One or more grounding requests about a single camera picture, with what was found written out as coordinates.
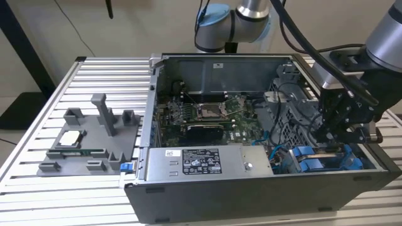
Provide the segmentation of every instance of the aluminum extrusion table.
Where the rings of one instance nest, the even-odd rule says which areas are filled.
[[[139,226],[119,176],[40,178],[36,176],[45,149],[64,124],[69,107],[96,114],[93,93],[107,93],[114,113],[132,109],[144,114],[148,90],[148,58],[87,58],[75,62],[39,117],[0,169],[0,225]],[[402,167],[402,121],[387,111],[377,124],[381,144]],[[192,222],[187,225],[362,226],[402,225],[402,177],[381,191],[359,195],[338,212]]]

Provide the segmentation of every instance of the cable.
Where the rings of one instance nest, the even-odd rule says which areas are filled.
[[[313,124],[314,124],[315,120],[319,118],[319,116],[322,116],[322,114],[318,114],[318,115],[314,116],[314,118],[311,119],[311,123],[310,123],[310,125],[307,127],[307,138],[308,138],[308,140],[310,140],[311,143],[314,143],[313,142],[313,138],[311,138],[311,128],[313,128]]]
[[[322,57],[317,49],[311,46],[311,43],[303,36],[300,30],[295,25],[295,22],[292,21],[287,11],[284,10],[280,0],[271,0],[271,4],[278,12],[279,18],[283,20],[283,23],[287,26],[290,33],[292,34],[295,40],[298,41],[306,52],[310,54],[315,62],[338,79],[341,84],[346,87],[349,91],[354,93],[355,96],[361,97],[369,105],[378,105],[378,100],[366,91],[359,81],[350,80],[346,77],[346,75],[339,71],[339,69]]]
[[[200,28],[200,23],[204,19],[204,16],[206,16],[206,13],[207,13],[207,8],[208,8],[208,4],[210,4],[210,1],[211,0],[207,0],[207,4],[206,6],[203,7],[203,10],[200,12],[200,9],[202,9],[202,0],[200,0],[200,7],[199,7],[199,11],[196,13],[196,20],[195,20],[195,27],[194,27],[194,30],[195,30],[195,35],[194,35],[194,45],[196,46],[196,42],[195,42],[195,39],[196,39],[196,34],[199,33],[199,28]]]
[[[200,0],[199,11],[196,12],[196,16],[195,16],[195,25],[194,25],[194,32],[195,33],[196,33],[196,25],[198,25],[200,10],[202,10],[202,0]]]
[[[251,146],[255,146],[255,143],[256,143],[256,142],[264,142],[267,139],[268,139],[268,131],[264,131],[264,137],[263,137],[263,139],[255,140],[255,141],[251,143]]]
[[[280,97],[279,97],[279,92],[276,92],[276,95],[278,95],[278,108],[276,108],[276,116],[275,116],[275,120],[274,120],[274,125],[271,127],[271,130],[270,130],[270,142],[274,146],[278,146],[278,144],[274,142],[272,140],[272,134],[274,134],[274,130],[275,130],[275,127],[276,127],[276,124],[278,124],[278,121],[279,121],[279,116],[280,116],[280,108],[282,108],[282,102],[280,102]]]
[[[7,142],[7,143],[9,143],[9,144],[12,144],[12,145],[17,145],[15,142],[11,142],[9,140],[4,140],[4,139],[1,139],[1,138],[0,138],[0,141],[4,141],[4,142]]]
[[[91,50],[91,48],[88,47],[87,43],[84,42],[84,40],[83,40],[83,38],[81,38],[81,35],[80,35],[80,33],[77,32],[77,29],[76,29],[76,27],[75,27],[75,25],[73,25],[71,19],[68,18],[67,14],[64,13],[64,11],[63,11],[63,9],[61,9],[59,3],[57,3],[57,0],[53,0],[53,1],[55,1],[56,5],[57,5],[57,7],[59,7],[59,9],[60,9],[60,11],[61,11],[61,13],[63,13],[63,15],[65,16],[65,18],[67,18],[67,20],[68,20],[71,26],[73,27],[75,32],[76,32],[76,34],[77,34],[77,37],[80,38],[83,44],[87,46],[89,52],[92,53],[92,56],[96,57],[93,51]]]
[[[274,156],[275,156],[275,152],[278,151],[278,149],[282,147],[282,145],[278,145],[275,148],[274,148],[274,150],[272,150],[272,153],[271,153],[271,155],[270,155],[270,158],[268,158],[268,160],[271,160],[272,158],[274,158]]]
[[[284,39],[284,42],[287,43],[287,45],[290,46],[290,48],[298,52],[298,53],[303,53],[303,54],[308,54],[304,50],[299,49],[295,47],[295,45],[291,43],[291,41],[288,40],[288,37],[287,37],[287,34],[286,34],[286,31],[284,31],[284,26],[283,26],[283,21],[282,19],[279,19],[279,29],[280,29],[280,33],[282,33],[282,37]],[[334,51],[334,50],[338,50],[338,49],[343,49],[343,48],[359,48],[365,46],[363,44],[346,44],[346,45],[341,45],[341,46],[334,46],[334,47],[329,47],[329,48],[322,48],[322,49],[318,49],[317,51],[319,53],[323,53],[323,52],[329,52],[329,51]]]

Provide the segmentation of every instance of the blue latch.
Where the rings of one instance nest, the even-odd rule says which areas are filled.
[[[134,171],[134,164],[132,164],[132,162],[123,163],[120,165],[120,172],[131,173],[132,171]]]

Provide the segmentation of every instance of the power supply label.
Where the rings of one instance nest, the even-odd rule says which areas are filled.
[[[216,174],[222,173],[219,149],[184,149],[183,150],[183,173]]]

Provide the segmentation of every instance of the computer component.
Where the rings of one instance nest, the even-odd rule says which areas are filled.
[[[401,175],[377,144],[311,136],[319,89],[298,55],[168,54],[152,65],[140,157],[122,179],[142,223],[334,211]]]

